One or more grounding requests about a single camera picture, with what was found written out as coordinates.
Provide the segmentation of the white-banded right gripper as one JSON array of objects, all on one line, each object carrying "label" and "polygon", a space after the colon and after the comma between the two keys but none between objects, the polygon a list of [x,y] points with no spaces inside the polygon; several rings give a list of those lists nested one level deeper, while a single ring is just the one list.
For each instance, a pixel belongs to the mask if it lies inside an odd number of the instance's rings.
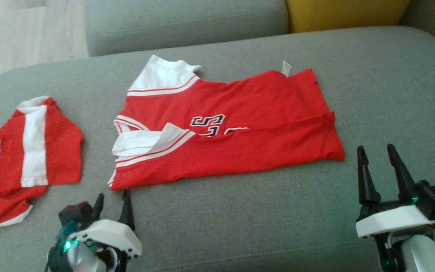
[{"label": "white-banded right gripper", "polygon": [[[396,148],[387,145],[395,170],[399,200],[418,197],[416,184]],[[357,148],[358,200],[361,205],[380,203],[363,146]],[[415,205],[402,206],[370,215],[356,222],[358,237],[373,238],[381,272],[435,272],[435,215],[427,218]]]}]

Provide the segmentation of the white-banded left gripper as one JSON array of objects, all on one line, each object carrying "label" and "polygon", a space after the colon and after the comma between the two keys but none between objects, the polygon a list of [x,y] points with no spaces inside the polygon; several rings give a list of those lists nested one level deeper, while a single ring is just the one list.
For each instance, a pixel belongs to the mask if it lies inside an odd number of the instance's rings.
[{"label": "white-banded left gripper", "polygon": [[142,254],[143,246],[135,231],[131,191],[125,188],[119,222],[103,219],[104,193],[92,207],[92,223],[87,229],[68,236],[68,263],[72,272],[117,272]]}]

